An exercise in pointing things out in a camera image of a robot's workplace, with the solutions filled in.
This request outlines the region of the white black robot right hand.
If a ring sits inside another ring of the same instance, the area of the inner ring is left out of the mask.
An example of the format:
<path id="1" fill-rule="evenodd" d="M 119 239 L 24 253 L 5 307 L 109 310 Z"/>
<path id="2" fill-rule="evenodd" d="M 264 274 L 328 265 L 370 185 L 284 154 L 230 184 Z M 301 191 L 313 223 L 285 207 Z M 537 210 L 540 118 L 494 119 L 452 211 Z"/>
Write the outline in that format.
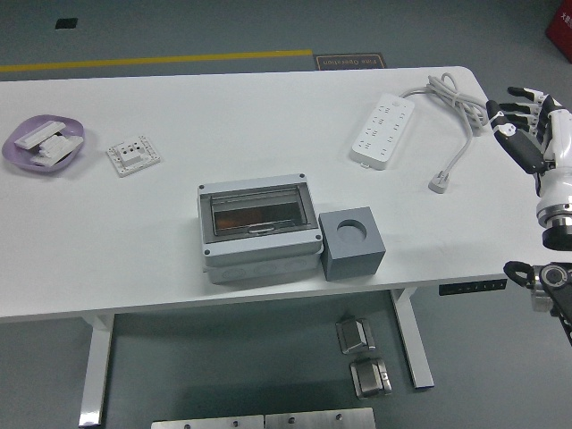
<path id="1" fill-rule="evenodd" d="M 571 112 L 549 94 L 509 87 L 524 103 L 486 102 L 493 136 L 536 180 L 537 210 L 571 203 Z"/>

